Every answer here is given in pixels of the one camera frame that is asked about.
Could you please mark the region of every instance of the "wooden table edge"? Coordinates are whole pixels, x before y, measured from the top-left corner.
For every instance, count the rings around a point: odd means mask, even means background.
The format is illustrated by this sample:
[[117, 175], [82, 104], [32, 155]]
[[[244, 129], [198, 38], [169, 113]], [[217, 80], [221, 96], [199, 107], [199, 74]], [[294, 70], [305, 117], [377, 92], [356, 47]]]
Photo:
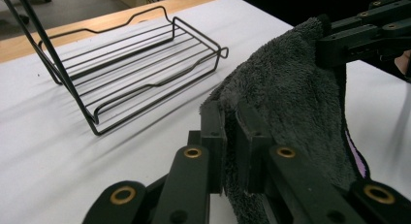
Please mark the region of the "wooden table edge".
[[[147, 10], [152, 7], [163, 6], [166, 8], [168, 14], [172, 14], [211, 1], [214, 0], [164, 0], [140, 6], [137, 8], [127, 9], [113, 14], [98, 16], [91, 19], [70, 23], [55, 28], [50, 28], [49, 30], [47, 30], [47, 33], [49, 36], [52, 36], [58, 33], [63, 33], [79, 28], [102, 30], [125, 23], [133, 14]], [[131, 24], [135, 24], [139, 21], [154, 17], [157, 17], [157, 15], [145, 15], [144, 19], [133, 19], [133, 22]], [[32, 34], [32, 36], [36, 41], [40, 40], [37, 33]], [[94, 35], [91, 33], [81, 32], [77, 33], [76, 35], [71, 35], [70, 38], [65, 37], [58, 40], [53, 40], [52, 42], [55, 47], [59, 47], [92, 36]], [[30, 43], [24, 35], [0, 41], [0, 63], [14, 60], [22, 56], [30, 55], [34, 52], [34, 49], [32, 48], [32, 46], [30, 45]]]

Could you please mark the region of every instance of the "black metal bracket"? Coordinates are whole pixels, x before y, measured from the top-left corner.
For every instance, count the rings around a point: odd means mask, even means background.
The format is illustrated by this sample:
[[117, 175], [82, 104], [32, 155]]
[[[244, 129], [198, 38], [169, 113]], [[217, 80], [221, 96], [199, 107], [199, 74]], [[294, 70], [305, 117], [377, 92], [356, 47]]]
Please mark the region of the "black metal bracket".
[[208, 164], [206, 148], [187, 145], [176, 153], [169, 174], [148, 187], [121, 181], [107, 188], [83, 223], [206, 223]]
[[411, 0], [372, 2], [369, 10], [333, 22], [332, 33], [316, 47], [317, 65], [329, 68], [375, 55], [382, 61], [399, 57], [411, 49]]
[[[365, 223], [300, 151], [273, 146], [266, 157], [268, 204], [277, 223]], [[278, 209], [278, 200], [286, 204]], [[291, 213], [292, 222], [279, 214]]]

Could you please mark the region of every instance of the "brass screw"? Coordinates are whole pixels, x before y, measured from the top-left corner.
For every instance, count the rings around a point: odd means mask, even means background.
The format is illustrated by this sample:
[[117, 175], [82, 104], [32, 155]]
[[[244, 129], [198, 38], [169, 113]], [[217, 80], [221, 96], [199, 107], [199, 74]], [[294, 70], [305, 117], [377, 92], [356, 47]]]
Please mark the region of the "brass screw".
[[381, 204], [391, 205], [395, 202], [395, 197], [383, 187], [368, 184], [364, 188], [366, 196]]
[[[122, 192], [127, 192], [128, 196], [125, 198], [118, 198], [117, 195]], [[124, 205], [129, 203], [133, 198], [136, 197], [136, 190], [130, 186], [122, 186], [117, 188], [110, 196], [110, 201], [115, 205]]]
[[187, 158], [198, 158], [202, 155], [202, 151], [198, 148], [188, 148], [184, 150], [184, 155]]
[[282, 146], [277, 149], [277, 154], [284, 158], [296, 157], [296, 152], [290, 147]]

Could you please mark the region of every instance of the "gray towel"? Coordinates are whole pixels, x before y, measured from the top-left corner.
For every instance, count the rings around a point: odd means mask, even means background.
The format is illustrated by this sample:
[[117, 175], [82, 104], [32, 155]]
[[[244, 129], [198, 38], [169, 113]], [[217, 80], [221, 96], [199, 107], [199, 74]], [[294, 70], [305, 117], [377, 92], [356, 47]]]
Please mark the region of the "gray towel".
[[205, 100], [219, 101], [225, 112], [229, 142], [224, 189], [238, 223], [268, 223], [261, 197], [246, 195], [237, 186], [230, 136], [239, 100], [257, 110], [278, 144], [303, 151], [331, 184], [348, 190], [351, 182], [367, 174], [366, 167], [359, 169], [364, 162], [355, 161], [363, 158], [356, 155], [346, 127], [345, 66], [323, 69], [315, 63], [315, 42], [328, 28], [321, 17], [313, 17], [269, 41]]

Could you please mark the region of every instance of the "white table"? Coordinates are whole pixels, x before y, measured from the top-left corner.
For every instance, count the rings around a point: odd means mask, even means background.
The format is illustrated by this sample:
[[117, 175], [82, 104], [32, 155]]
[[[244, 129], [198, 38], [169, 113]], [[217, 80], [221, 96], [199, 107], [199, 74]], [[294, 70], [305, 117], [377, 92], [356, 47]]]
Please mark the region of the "white table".
[[[228, 47], [229, 58], [194, 89], [102, 137], [92, 134], [37, 55], [0, 64], [0, 223], [81, 223], [110, 185], [148, 185], [165, 175], [188, 131], [200, 129], [199, 106], [209, 92], [257, 48], [291, 29], [241, 0], [216, 0], [175, 15]], [[362, 62], [349, 64], [346, 115], [352, 138], [372, 177], [408, 198], [410, 99], [411, 86], [404, 81]], [[210, 223], [236, 223], [224, 196], [211, 196]]]

